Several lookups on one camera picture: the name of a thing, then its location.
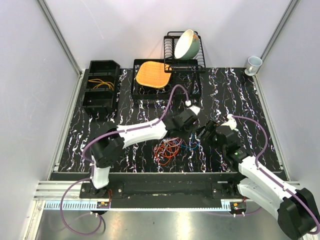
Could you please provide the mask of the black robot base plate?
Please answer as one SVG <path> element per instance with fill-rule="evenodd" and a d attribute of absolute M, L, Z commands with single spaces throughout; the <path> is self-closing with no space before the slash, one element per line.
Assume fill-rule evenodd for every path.
<path fill-rule="evenodd" d="M 206 209 L 221 207 L 221 200 L 242 201 L 238 173 L 110 173 L 101 189 L 85 180 L 81 199 L 111 198 L 113 209 Z"/>

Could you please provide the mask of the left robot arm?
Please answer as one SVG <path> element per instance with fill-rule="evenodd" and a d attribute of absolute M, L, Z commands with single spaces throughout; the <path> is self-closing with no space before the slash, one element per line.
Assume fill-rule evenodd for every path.
<path fill-rule="evenodd" d="M 117 161 L 123 149 L 141 142 L 179 138 L 187 140 L 195 129 L 200 108 L 193 105 L 180 114 L 165 116 L 162 119 L 133 124 L 110 125 L 105 134 L 93 139 L 86 150 L 93 160 L 90 180 L 90 192 L 97 198 L 108 193 L 109 173 L 111 166 Z"/>

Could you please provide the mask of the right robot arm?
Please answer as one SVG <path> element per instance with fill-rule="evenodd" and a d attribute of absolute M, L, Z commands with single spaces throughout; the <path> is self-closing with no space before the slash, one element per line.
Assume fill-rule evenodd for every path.
<path fill-rule="evenodd" d="M 221 151 L 223 160 L 239 180 L 227 185 L 228 195 L 251 199 L 270 213 L 285 235 L 298 240 L 320 232 L 320 214 L 314 195 L 282 180 L 241 146 L 234 118 L 221 125 L 209 121 L 196 131 L 199 139 Z"/>

